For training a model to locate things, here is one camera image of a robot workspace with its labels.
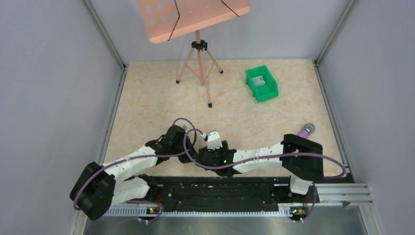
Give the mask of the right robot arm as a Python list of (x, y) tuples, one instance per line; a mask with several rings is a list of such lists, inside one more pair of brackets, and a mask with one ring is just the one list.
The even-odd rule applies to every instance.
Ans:
[(291, 173), (292, 193), (305, 195), (312, 182), (323, 175), (321, 144), (294, 134), (285, 134), (277, 144), (253, 150), (230, 149), (227, 141), (219, 146), (209, 143), (199, 149), (195, 161), (204, 169), (223, 177), (232, 177), (257, 169), (284, 168)]

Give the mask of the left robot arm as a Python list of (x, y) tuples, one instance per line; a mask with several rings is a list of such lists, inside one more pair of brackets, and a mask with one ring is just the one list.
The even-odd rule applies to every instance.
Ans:
[(90, 220), (97, 220), (114, 205), (133, 199), (144, 199), (156, 185), (136, 173), (157, 166), (171, 157), (183, 164), (190, 161), (185, 150), (194, 157), (196, 137), (185, 136), (185, 129), (172, 125), (167, 132), (150, 140), (138, 150), (113, 162), (89, 163), (81, 173), (69, 197), (75, 210), (82, 211)]

